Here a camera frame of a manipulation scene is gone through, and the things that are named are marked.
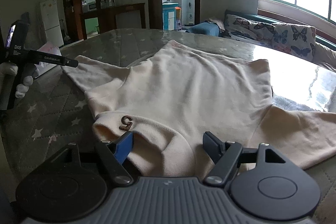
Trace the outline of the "white gloved left hand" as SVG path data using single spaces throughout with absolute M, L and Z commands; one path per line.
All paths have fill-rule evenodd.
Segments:
M 33 84 L 33 76 L 37 73 L 37 66 L 29 64 L 25 67 L 23 74 L 18 77 L 18 84 L 15 86 L 15 98 L 24 98 L 29 91 L 30 86 Z M 1 63 L 1 94 L 4 93 L 6 79 L 16 77 L 19 68 L 12 63 Z

